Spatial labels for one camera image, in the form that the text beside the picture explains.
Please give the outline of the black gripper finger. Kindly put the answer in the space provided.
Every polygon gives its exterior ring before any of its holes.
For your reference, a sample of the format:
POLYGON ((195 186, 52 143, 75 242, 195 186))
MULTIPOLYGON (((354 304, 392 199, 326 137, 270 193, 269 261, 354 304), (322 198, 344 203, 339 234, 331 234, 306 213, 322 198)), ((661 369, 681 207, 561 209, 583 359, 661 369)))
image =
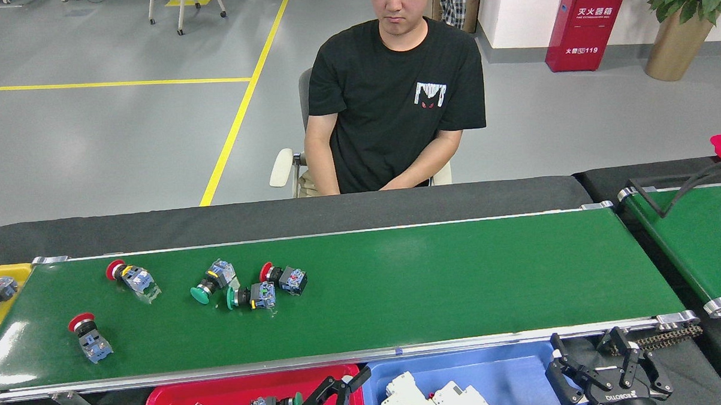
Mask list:
POLYGON ((361 388, 370 379, 371 369, 364 366, 354 377, 344 375, 337 383, 338 405, 348 405, 351 394, 361 388))
POLYGON ((658 370, 659 359, 651 343, 637 343, 618 328, 619 354, 623 357, 620 386, 633 397, 634 388, 646 385, 650 397, 669 396, 674 391, 670 378, 658 370))
POLYGON ((344 381, 328 376, 323 379, 302 405, 324 405, 333 395, 336 395, 335 405, 345 405, 344 381))
POLYGON ((550 343, 554 348, 554 354, 545 375, 560 404, 578 405, 584 398, 591 398, 593 405, 599 405, 599 400, 592 394, 592 389, 596 388, 597 394, 609 392, 610 380, 596 369, 577 363, 569 356, 558 334, 550 336, 550 343))

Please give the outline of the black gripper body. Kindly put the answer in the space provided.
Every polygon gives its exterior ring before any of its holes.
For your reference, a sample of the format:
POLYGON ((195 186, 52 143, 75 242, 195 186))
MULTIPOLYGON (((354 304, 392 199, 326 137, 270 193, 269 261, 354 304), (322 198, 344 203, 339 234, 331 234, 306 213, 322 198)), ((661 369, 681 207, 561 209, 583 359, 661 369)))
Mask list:
POLYGON ((637 386, 630 389, 613 388, 606 391, 597 386, 589 389, 589 405, 657 405, 650 397, 647 387, 637 386))

